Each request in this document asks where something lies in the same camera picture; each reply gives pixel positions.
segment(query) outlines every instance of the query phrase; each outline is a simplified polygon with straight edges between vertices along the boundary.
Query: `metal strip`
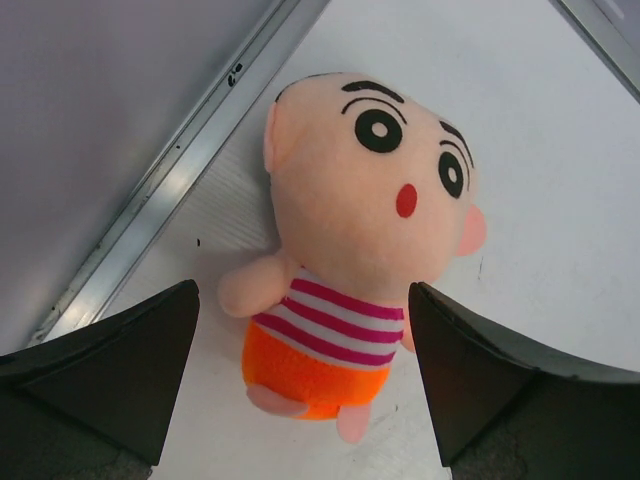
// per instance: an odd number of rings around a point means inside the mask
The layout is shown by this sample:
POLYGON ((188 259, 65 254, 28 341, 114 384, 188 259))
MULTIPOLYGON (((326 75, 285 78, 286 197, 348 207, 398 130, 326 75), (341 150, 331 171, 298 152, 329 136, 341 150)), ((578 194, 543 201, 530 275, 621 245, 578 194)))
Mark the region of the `metal strip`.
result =
POLYGON ((30 345, 98 319, 329 0, 283 0, 230 62, 83 265, 30 345))
POLYGON ((552 0, 596 54, 640 102, 640 55, 591 0, 552 0))

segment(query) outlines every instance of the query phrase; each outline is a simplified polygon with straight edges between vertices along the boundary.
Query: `pink and white striped shirt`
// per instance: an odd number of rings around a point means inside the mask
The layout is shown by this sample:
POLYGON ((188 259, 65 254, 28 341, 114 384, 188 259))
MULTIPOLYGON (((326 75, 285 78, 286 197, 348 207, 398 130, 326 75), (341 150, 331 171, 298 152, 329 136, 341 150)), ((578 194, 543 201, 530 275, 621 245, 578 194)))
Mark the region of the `pink and white striped shirt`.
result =
POLYGON ((292 348, 332 365, 359 370, 388 366, 404 330, 402 308, 343 295, 300 269, 288 295, 254 321, 292 348))

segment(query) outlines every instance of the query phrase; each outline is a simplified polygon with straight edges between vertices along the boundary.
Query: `red open mouth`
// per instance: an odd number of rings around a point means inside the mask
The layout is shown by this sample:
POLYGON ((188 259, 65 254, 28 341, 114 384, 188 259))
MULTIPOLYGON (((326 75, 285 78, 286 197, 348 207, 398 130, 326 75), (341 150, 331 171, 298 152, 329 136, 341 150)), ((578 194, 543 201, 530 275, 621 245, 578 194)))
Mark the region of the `red open mouth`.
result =
POLYGON ((418 191, 416 187, 407 183, 398 192, 396 198, 396 211, 402 218, 409 218, 418 204, 418 191))

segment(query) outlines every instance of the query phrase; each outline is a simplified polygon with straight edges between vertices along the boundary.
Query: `black eye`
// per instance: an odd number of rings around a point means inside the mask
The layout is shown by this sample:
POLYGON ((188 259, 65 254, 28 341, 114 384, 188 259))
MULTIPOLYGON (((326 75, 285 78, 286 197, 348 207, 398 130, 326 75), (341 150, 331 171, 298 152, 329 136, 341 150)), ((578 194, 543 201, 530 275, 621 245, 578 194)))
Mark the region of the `black eye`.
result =
POLYGON ((362 112, 356 120, 356 138, 372 152, 389 153, 402 142, 402 128, 391 114, 371 109, 362 112))
POLYGON ((449 195, 453 198, 460 198, 462 195, 462 187, 464 186, 464 177, 462 176, 462 167, 460 162, 453 153, 443 152, 438 162, 438 173, 440 181, 449 195))

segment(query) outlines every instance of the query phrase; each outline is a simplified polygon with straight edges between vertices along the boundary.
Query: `doll head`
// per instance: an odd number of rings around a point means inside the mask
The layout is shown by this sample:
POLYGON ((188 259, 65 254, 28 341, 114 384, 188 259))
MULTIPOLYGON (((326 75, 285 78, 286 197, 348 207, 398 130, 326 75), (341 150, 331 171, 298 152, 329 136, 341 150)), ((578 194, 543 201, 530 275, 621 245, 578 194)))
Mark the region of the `doll head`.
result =
POLYGON ((264 150, 284 250, 345 294, 405 298, 484 242, 477 165, 460 132, 371 78, 287 87, 264 150))

